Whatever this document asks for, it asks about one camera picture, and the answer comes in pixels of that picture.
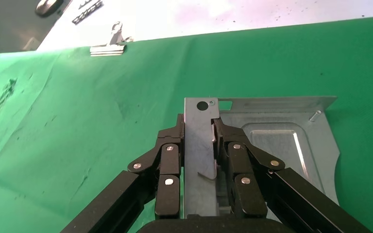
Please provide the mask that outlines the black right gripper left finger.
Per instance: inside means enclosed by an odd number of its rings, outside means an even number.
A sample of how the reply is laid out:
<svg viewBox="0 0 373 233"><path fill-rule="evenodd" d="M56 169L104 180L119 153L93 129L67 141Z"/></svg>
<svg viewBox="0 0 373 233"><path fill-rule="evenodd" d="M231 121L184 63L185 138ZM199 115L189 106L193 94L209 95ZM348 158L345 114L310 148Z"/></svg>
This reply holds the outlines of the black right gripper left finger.
<svg viewBox="0 0 373 233"><path fill-rule="evenodd" d="M65 228L64 233L126 233L156 201L155 218L180 217L180 175L184 143L183 115L160 130L155 146L133 160Z"/></svg>

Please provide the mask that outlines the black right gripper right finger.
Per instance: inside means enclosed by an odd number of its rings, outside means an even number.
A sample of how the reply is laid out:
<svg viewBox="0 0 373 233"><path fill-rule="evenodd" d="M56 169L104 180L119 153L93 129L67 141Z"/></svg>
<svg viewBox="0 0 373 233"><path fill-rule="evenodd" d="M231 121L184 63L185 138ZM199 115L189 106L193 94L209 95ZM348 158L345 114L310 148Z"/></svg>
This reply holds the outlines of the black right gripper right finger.
<svg viewBox="0 0 373 233"><path fill-rule="evenodd" d="M367 233L369 229L279 158L252 145L243 129L214 120L237 233Z"/></svg>

